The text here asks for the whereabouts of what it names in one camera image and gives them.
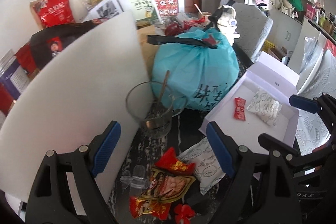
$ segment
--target glass cup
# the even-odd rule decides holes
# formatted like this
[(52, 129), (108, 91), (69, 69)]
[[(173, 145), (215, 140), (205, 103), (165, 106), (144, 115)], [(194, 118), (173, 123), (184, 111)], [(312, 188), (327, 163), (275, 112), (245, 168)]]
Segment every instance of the glass cup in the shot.
[(172, 117), (179, 115), (188, 99), (166, 86), (161, 101), (162, 83), (149, 81), (136, 85), (126, 96), (126, 109), (139, 123), (140, 129), (151, 138), (166, 136)]

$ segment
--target white patterned packet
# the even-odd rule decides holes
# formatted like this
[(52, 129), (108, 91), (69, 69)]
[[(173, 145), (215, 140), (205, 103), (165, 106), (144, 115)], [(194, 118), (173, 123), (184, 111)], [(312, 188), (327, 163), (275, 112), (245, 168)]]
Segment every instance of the white patterned packet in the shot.
[(177, 158), (188, 164), (195, 163), (194, 176), (200, 182), (199, 191), (202, 195), (225, 176), (207, 138), (185, 150)]
[(255, 113), (266, 124), (275, 126), (282, 104), (274, 100), (266, 91), (258, 89), (247, 110)]

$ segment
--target silver screw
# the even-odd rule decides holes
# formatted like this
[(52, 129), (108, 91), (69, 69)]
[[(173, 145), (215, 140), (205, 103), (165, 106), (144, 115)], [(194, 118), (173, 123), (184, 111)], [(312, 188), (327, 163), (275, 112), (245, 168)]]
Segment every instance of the silver screw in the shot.
[(79, 147), (79, 151), (80, 152), (86, 152), (89, 148), (87, 147), (87, 145), (82, 145)]
[(286, 160), (290, 161), (290, 160), (292, 160), (292, 159), (293, 159), (293, 155), (292, 155), (292, 154), (288, 154), (288, 155), (286, 156)]
[(48, 150), (46, 155), (47, 155), (47, 157), (51, 157), (51, 156), (53, 156), (54, 153), (55, 153), (54, 150)]
[(280, 152), (278, 150), (273, 151), (273, 156), (279, 158), (281, 156)]
[(241, 145), (238, 147), (238, 150), (240, 152), (246, 153), (248, 151), (248, 148), (245, 145)]

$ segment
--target teal plastic bag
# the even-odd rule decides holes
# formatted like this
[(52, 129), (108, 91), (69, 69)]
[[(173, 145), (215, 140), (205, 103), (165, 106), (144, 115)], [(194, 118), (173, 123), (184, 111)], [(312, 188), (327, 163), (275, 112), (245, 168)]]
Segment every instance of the teal plastic bag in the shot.
[(152, 80), (162, 83), (167, 70), (170, 70), (168, 86), (188, 98), (186, 108), (210, 111), (238, 77), (236, 54), (226, 37), (216, 29), (204, 32), (192, 27), (177, 37), (203, 40), (209, 35), (217, 41), (217, 48), (172, 42), (161, 45), (155, 56)]

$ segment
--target blue gripper pad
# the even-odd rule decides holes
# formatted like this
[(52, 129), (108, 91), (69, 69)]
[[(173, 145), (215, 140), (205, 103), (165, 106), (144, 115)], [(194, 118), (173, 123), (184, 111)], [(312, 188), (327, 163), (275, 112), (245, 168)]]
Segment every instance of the blue gripper pad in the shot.
[(316, 100), (310, 100), (301, 96), (292, 95), (289, 97), (289, 103), (293, 107), (303, 109), (313, 114), (319, 111), (319, 105)]
[(232, 165), (232, 156), (223, 143), (222, 137), (224, 136), (224, 133), (220, 130), (216, 122), (210, 122), (207, 125), (207, 138), (213, 152), (216, 155), (219, 165), (224, 173), (226, 173), (230, 178), (233, 178), (236, 172)]
[(94, 177), (104, 171), (120, 138), (120, 132), (120, 124), (112, 121), (103, 134), (94, 137), (91, 141), (89, 145), (89, 160), (92, 166), (91, 173)]

